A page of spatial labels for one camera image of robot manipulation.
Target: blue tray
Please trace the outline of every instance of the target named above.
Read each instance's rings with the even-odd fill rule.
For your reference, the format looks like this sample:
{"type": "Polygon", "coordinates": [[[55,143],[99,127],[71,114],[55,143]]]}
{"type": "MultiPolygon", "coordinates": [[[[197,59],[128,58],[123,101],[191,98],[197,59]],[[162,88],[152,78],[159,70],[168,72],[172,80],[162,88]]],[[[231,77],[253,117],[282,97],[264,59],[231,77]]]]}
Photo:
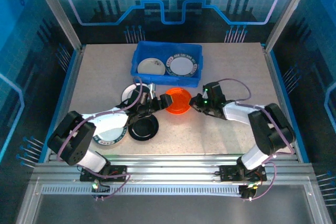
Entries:
{"type": "Polygon", "coordinates": [[[145,83],[153,82],[161,85],[196,88],[201,79],[202,68],[203,56],[201,45],[140,41],[133,55],[131,75],[139,76],[145,83]],[[192,77],[171,76],[166,71],[163,76],[159,76],[156,74],[138,73],[137,71],[139,63],[144,59],[157,58],[166,64],[168,58],[175,54],[187,54],[196,60],[198,69],[196,70],[195,75],[192,77]]]}

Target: beige table surface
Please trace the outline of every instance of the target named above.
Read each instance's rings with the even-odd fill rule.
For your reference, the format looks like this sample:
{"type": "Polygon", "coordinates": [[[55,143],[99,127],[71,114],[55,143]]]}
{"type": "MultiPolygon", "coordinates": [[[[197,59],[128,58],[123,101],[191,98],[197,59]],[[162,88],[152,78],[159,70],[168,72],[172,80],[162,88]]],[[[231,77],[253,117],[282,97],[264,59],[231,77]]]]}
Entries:
{"type": "MultiPolygon", "coordinates": [[[[202,92],[202,85],[222,78],[245,82],[252,90],[246,103],[278,103],[260,43],[204,43],[204,67],[198,88],[186,88],[192,96],[202,92]]],[[[96,113],[121,102],[121,93],[132,83],[131,60],[136,44],[87,45],[80,66],[70,111],[96,113]]],[[[239,83],[221,83],[227,99],[247,96],[239,83]]],[[[171,86],[156,86],[162,94],[171,86]]],[[[255,143],[248,125],[205,116],[190,109],[176,116],[166,111],[155,114],[160,128],[148,141],[139,142],[127,133],[117,144],[90,147],[103,155],[117,154],[240,154],[255,143]]]]}

